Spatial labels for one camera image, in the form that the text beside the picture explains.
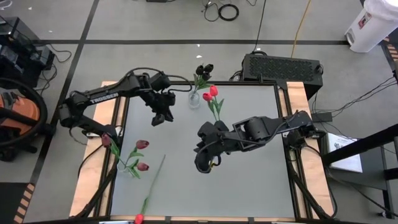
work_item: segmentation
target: gray tabletop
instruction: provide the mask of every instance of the gray tabletop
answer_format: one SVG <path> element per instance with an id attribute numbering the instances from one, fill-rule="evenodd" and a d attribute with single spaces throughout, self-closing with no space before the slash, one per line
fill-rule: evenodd
<path id="1" fill-rule="evenodd" d="M 278 117 L 273 86 L 219 86 L 225 98 L 221 119 L 232 129 L 251 116 Z M 282 137 L 255 151 L 223 154 L 222 164 L 201 174 L 193 163 L 197 131 L 214 117 L 204 100 L 188 107 L 188 94 L 176 92 L 171 107 L 174 122 L 152 127 L 153 113 L 139 98 L 131 98 L 121 157 L 126 158 L 138 139 L 150 142 L 140 161 L 150 169 L 141 179 L 118 172 L 112 215 L 140 212 L 157 168 L 166 155 L 146 215 L 189 217 L 294 217 Z"/>

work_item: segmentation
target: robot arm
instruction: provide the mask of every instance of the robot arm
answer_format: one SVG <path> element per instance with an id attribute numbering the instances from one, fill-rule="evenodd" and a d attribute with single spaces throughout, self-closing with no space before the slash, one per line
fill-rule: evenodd
<path id="1" fill-rule="evenodd" d="M 165 120 L 172 122 L 174 118 L 170 106 L 175 104 L 175 94 L 169 91 L 163 92 L 171 85 L 168 76 L 158 70 L 156 70 L 158 73 L 153 77 L 149 77 L 147 73 L 135 75 L 133 71 L 138 69 L 140 68 L 131 70 L 113 85 L 90 91 L 71 92 L 70 96 L 58 107 L 61 125 L 67 128 L 78 126 L 85 132 L 98 135 L 107 133 L 115 137 L 114 127 L 99 124 L 84 116 L 83 112 L 88 106 L 121 96 L 126 98 L 140 96 L 145 101 L 146 106 L 150 106 L 152 112 L 155 113 L 155 117 L 152 119 L 153 126 L 157 126 Z"/>
<path id="2" fill-rule="evenodd" d="M 198 132 L 201 142 L 194 149 L 197 153 L 195 165 L 199 172 L 209 173 L 212 166 L 221 164 L 221 154 L 234 151 L 248 152 L 265 146 L 276 134 L 298 129 L 302 136 L 308 137 L 315 132 L 312 120 L 305 111 L 291 116 L 271 119 L 266 116 L 252 117 L 233 124 L 229 131 L 224 122 L 214 125 L 206 122 Z"/>

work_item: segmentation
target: black equipment box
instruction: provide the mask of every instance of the black equipment box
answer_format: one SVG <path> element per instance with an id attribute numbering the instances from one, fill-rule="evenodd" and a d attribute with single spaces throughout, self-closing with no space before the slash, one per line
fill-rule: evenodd
<path id="1" fill-rule="evenodd" d="M 243 81 L 303 82 L 308 100 L 322 87 L 322 73 L 318 60 L 247 54 L 243 62 Z"/>

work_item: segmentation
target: wooden table frame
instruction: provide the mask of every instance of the wooden table frame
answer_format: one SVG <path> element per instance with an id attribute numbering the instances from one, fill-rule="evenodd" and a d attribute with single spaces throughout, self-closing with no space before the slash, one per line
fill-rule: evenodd
<path id="1" fill-rule="evenodd" d="M 110 85 L 114 82 L 103 82 L 102 86 Z M 123 118 L 123 111 L 125 105 L 124 98 L 121 99 L 119 105 L 119 111 L 117 114 L 117 125 L 120 125 Z M 282 109 L 282 115 L 287 116 L 289 111 L 304 110 L 308 114 L 311 114 L 308 107 L 307 96 L 305 94 L 304 85 L 302 82 L 288 82 L 287 91 L 279 89 L 279 100 Z M 109 100 L 96 105 L 96 110 L 93 119 L 102 124 L 109 124 L 113 116 L 113 108 L 115 106 L 116 100 Z M 84 158 L 94 151 L 101 144 L 99 138 L 89 139 L 85 151 Z M 307 139 L 307 144 L 309 146 L 318 149 L 317 140 Z M 93 194 L 96 192 L 100 182 L 101 171 L 104 164 L 105 150 L 100 149 L 96 154 L 92 155 L 90 159 L 86 161 L 86 164 L 82 167 L 80 172 L 80 177 L 78 179 L 75 196 L 73 198 L 72 207 L 70 210 L 70 216 L 79 213 L 87 202 L 92 198 Z M 301 153 L 303 173 L 305 176 L 305 183 L 307 189 L 311 192 L 313 197 L 317 200 L 319 205 L 326 211 L 327 214 L 331 215 L 333 213 L 333 206 L 331 204 L 329 190 L 326 182 L 325 173 L 323 171 L 323 164 L 321 158 L 310 150 L 302 150 Z M 299 170 L 297 163 L 294 163 L 296 170 Z M 315 212 L 308 210 L 308 205 L 306 206 L 303 199 L 303 195 L 299 188 L 296 186 L 295 194 L 297 198 L 298 214 L 301 218 L 310 218 L 308 215 L 312 215 L 313 218 L 317 218 Z M 109 198 L 109 186 L 105 190 L 101 207 L 99 210 L 99 216 L 106 215 L 106 207 L 108 205 Z M 133 220 L 134 216 L 112 216 L 113 220 Z M 162 221 L 166 217 L 161 216 L 145 216 L 145 220 L 152 221 Z M 220 222 L 248 222 L 248 217 L 171 217 L 171 221 L 220 221 Z M 295 221 L 294 218 L 263 218 L 255 217 L 255 222 L 292 222 Z"/>

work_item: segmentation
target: orange vacuum cleaner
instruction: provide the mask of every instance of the orange vacuum cleaner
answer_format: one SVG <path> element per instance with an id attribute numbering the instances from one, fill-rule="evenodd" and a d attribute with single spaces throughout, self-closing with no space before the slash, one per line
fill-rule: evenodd
<path id="1" fill-rule="evenodd" d="M 45 123 L 43 98 L 31 87 L 8 78 L 0 78 L 0 87 L 10 90 L 0 93 L 0 161 L 13 161 L 19 151 L 36 153 L 32 140 L 39 134 L 55 133 L 55 128 Z"/>

